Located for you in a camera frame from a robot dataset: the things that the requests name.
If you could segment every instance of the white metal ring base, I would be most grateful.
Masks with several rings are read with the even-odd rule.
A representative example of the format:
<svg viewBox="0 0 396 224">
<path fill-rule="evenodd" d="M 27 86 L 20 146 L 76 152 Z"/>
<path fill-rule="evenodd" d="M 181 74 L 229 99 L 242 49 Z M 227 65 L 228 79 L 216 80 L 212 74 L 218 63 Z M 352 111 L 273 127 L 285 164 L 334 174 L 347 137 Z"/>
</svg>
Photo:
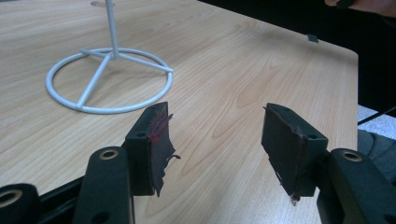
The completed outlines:
<svg viewBox="0 0 396 224">
<path fill-rule="evenodd" d="M 130 112 L 136 109 L 140 109 L 142 107 L 148 106 L 153 104 L 154 102 L 158 101 L 161 97 L 163 97 L 168 90 L 171 87 L 172 84 L 172 74 L 173 70 L 159 57 L 147 53 L 145 51 L 141 51 L 138 49 L 125 49 L 125 48 L 118 48 L 117 53 L 118 57 L 123 58 L 128 61 L 132 61 L 134 63 L 141 63 L 143 65 L 157 68 L 160 70 L 163 70 L 167 74 L 167 80 L 166 84 L 163 87 L 161 91 L 159 91 L 155 96 L 149 98 L 146 101 L 134 104 L 134 105 L 127 105 L 123 107 L 108 107 L 108 108 L 101 108 L 101 107 L 91 107 L 91 106 L 86 106 L 84 105 L 85 102 L 87 101 L 90 93 L 92 92 L 94 85 L 96 84 L 96 81 L 99 79 L 99 77 L 102 75 L 103 70 L 106 68 L 107 63 L 110 60 L 116 60 L 117 58 L 114 55 L 114 49 L 113 48 L 106 48 L 106 49 L 82 49 L 81 53 L 72 55 L 68 58 L 65 58 L 61 60 L 60 62 L 56 63 L 48 72 L 47 78 L 46 78 L 46 87 L 49 92 L 49 94 L 60 104 L 69 107 L 71 109 L 81 111 L 81 112 L 86 112 L 86 113 L 93 113 L 93 114 L 119 114 L 119 113 L 125 113 L 125 112 Z M 151 63 L 145 60 L 141 60 L 135 57 L 132 57 L 125 53 L 132 53 L 132 54 L 137 54 L 141 55 L 147 58 L 152 59 L 153 61 L 157 62 L 156 63 Z M 53 87 L 52 81 L 53 78 L 55 77 L 56 73 L 58 72 L 59 69 L 61 69 L 63 66 L 65 66 L 68 63 L 71 63 L 75 60 L 84 58 L 86 56 L 96 56 L 96 57 L 102 57 L 104 60 L 102 61 L 101 65 L 97 69 L 96 73 L 93 75 L 90 84 L 88 84 L 86 90 L 84 93 L 81 95 L 80 99 L 78 100 L 77 103 L 70 102 L 66 99 L 64 99 Z"/>
</svg>

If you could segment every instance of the hand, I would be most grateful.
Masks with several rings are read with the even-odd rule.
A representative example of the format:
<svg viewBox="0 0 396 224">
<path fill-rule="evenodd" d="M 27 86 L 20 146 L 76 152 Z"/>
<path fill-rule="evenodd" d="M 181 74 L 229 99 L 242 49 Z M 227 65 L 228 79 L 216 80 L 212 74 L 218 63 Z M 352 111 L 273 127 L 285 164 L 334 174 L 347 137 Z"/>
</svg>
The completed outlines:
<svg viewBox="0 0 396 224">
<path fill-rule="evenodd" d="M 335 7 L 338 1 L 325 0 L 324 2 L 328 6 Z M 396 0 L 355 0 L 350 8 L 396 18 Z"/>
</svg>

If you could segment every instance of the white wire stand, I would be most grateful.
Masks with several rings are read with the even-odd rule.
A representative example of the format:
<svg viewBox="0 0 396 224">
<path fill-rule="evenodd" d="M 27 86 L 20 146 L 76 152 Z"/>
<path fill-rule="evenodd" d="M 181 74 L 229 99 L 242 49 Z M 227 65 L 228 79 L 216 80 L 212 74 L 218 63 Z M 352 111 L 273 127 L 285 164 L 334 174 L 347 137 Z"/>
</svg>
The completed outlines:
<svg viewBox="0 0 396 224">
<path fill-rule="evenodd" d="M 72 55 L 72 56 L 65 58 L 65 59 L 61 60 L 60 62 L 56 63 L 49 70 L 49 72 L 47 74 L 47 78 L 46 78 L 47 91 L 60 104 L 66 106 L 66 107 L 69 107 L 71 109 L 77 110 L 77 111 L 93 113 L 93 114 L 119 114 L 119 113 L 130 112 L 130 111 L 151 105 L 154 102 L 158 101 L 161 97 L 163 97 L 170 89 L 171 84 L 172 84 L 173 69 L 170 68 L 162 59 L 160 59 L 159 57 L 157 57 L 153 54 L 150 54 L 145 51 L 138 50 L 138 49 L 119 48 L 117 32 L 116 32 L 116 25 L 114 22 L 113 3 L 111 2 L 111 0 L 106 0 L 106 10 L 107 10 L 108 26 L 109 26 L 110 34 L 111 34 L 112 48 L 81 49 L 80 53 Z M 124 54 L 124 53 L 141 55 L 141 56 L 151 59 L 152 61 L 154 61 L 156 63 L 142 60 L 140 58 L 136 58 L 131 55 Z M 78 60 L 78 59 L 81 59 L 81 58 L 84 58 L 87 56 L 99 57 L 99 58 L 103 58 L 103 60 L 102 60 L 101 64 L 99 65 L 98 69 L 96 70 L 96 72 L 93 74 L 93 77 L 92 77 L 90 83 L 88 84 L 88 86 L 86 87 L 86 89 L 82 93 L 82 95 L 80 96 L 78 102 L 73 103 L 73 102 L 70 102 L 70 101 L 64 99 L 54 89 L 52 81 L 53 81 L 54 76 L 58 72 L 58 70 L 61 69 L 63 66 L 65 66 L 66 64 L 71 63 L 75 60 Z M 143 101 L 143 102 L 140 102 L 140 103 L 137 103 L 134 105 L 127 105 L 127 106 L 123 106 L 123 107 L 108 107 L 108 108 L 86 106 L 85 103 L 87 102 L 89 96 L 91 95 L 93 88 L 95 87 L 99 77 L 102 75 L 103 71 L 106 69 L 107 64 L 110 62 L 110 60 L 117 60 L 118 58 L 122 58 L 127 61 L 134 62 L 134 63 L 140 63 L 145 66 L 164 71 L 167 74 L 167 80 L 166 80 L 165 86 L 163 87 L 162 90 L 160 90 L 153 97 L 149 98 L 146 101 Z"/>
</svg>

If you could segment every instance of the light wood surface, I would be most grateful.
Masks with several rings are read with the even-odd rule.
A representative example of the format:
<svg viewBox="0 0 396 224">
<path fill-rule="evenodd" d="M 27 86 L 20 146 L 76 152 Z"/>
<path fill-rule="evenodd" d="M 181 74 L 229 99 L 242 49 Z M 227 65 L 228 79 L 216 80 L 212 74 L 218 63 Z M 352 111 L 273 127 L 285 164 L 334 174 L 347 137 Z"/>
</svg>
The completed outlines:
<svg viewBox="0 0 396 224">
<path fill-rule="evenodd" d="M 356 148 L 358 56 L 347 49 L 191 0 L 115 0 L 120 46 L 175 69 L 162 98 L 182 160 L 161 198 L 135 197 L 137 223 L 319 223 L 315 198 L 292 206 L 260 144 L 267 103 L 287 106 Z M 79 49 L 110 47 L 106 10 L 82 0 L 0 3 L 0 184 L 45 193 L 84 175 L 97 149 L 120 146 L 143 112 L 100 116 L 56 103 L 45 77 Z M 55 88 L 77 100 L 99 64 L 64 67 Z M 129 105 L 165 83 L 154 69 L 111 62 L 89 105 Z"/>
</svg>

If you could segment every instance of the clamp jaw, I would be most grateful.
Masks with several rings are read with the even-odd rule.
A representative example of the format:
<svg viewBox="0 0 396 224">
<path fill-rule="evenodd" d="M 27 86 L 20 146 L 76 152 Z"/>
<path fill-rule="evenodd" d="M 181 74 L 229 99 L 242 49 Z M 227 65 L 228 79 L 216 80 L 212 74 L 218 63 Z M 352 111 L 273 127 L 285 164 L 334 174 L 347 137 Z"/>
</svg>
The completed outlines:
<svg viewBox="0 0 396 224">
<path fill-rule="evenodd" d="M 121 147 L 95 151 L 83 177 L 44 195 L 29 184 L 0 188 L 1 223 L 135 223 L 134 196 L 160 196 L 165 167 L 180 159 L 170 118 L 166 102 L 146 108 Z"/>
<path fill-rule="evenodd" d="M 396 190 L 366 156 L 337 148 L 282 105 L 266 107 L 262 146 L 282 187 L 296 203 L 320 189 L 322 223 L 395 223 Z"/>
</svg>

